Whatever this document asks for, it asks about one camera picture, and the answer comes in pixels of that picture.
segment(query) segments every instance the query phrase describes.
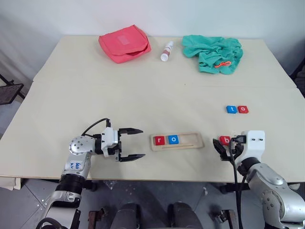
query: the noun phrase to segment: table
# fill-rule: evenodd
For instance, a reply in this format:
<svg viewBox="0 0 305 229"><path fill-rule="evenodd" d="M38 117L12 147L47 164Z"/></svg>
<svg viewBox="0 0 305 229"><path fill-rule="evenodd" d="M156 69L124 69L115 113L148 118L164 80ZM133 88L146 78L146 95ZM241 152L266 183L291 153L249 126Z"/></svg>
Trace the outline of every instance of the table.
<svg viewBox="0 0 305 229"><path fill-rule="evenodd" d="M122 64L113 63L97 40L65 36L56 46L0 141L1 176L59 178L70 140L108 117L115 129L144 131L123 135L122 151L146 156L128 163L93 156L90 179L233 182L232 165L220 160L212 139L261 129L262 161L288 182L305 181L305 100L262 40L240 40L244 57L232 75L198 73L196 59L182 54L181 38L150 37L150 53ZM161 62L169 40L174 50ZM227 105L246 105L250 112L228 114ZM150 149L152 134L188 131L200 132L205 147Z"/></svg>

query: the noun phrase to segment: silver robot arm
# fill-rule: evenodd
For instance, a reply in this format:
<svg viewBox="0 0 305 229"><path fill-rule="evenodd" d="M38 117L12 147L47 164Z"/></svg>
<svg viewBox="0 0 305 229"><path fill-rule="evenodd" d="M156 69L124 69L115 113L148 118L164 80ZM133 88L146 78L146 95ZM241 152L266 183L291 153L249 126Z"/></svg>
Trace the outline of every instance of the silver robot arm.
<svg viewBox="0 0 305 229"><path fill-rule="evenodd" d="M56 190L51 194L45 212L36 229L78 229L80 211L77 209L81 201L81 191L87 179L91 156L103 154L113 155L115 161L126 162L139 159L144 154L121 156L121 134L138 134L141 130L123 128L114 130L109 120L104 131L97 135L87 135L71 140L69 157L61 174Z"/></svg>
<svg viewBox="0 0 305 229"><path fill-rule="evenodd" d="M303 229L305 202L286 181L268 165L261 163L265 150L264 131L247 131L232 138L238 172L246 176L249 188L263 205L265 229ZM230 160L226 149L213 140L222 160Z"/></svg>

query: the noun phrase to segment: pink bag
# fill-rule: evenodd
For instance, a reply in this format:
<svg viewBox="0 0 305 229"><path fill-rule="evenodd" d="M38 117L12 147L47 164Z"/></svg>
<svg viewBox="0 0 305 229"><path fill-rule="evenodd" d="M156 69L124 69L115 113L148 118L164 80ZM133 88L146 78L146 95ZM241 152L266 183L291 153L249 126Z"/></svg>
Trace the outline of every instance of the pink bag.
<svg viewBox="0 0 305 229"><path fill-rule="evenodd" d="M135 25L100 36L99 43L116 63L130 61L151 50L146 34Z"/></svg>

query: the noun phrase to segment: bottle cap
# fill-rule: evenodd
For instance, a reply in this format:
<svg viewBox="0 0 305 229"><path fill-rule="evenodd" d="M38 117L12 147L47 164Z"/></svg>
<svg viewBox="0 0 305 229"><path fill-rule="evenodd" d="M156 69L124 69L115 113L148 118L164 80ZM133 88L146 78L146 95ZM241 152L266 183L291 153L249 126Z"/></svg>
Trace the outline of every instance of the bottle cap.
<svg viewBox="0 0 305 229"><path fill-rule="evenodd" d="M162 61L167 61L167 60L168 60L168 55L165 54L165 53L162 53L162 54L161 54L161 60L162 60Z"/></svg>

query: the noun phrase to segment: green cloth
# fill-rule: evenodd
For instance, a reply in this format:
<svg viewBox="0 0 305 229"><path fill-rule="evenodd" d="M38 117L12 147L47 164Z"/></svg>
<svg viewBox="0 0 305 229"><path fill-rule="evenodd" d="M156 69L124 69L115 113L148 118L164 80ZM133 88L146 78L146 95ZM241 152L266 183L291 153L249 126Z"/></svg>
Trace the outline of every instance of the green cloth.
<svg viewBox="0 0 305 229"><path fill-rule="evenodd" d="M243 56L242 45L235 38L189 35L183 37L182 45L186 57L199 56L200 72L232 74ZM225 61L231 61L231 65L214 67Z"/></svg>

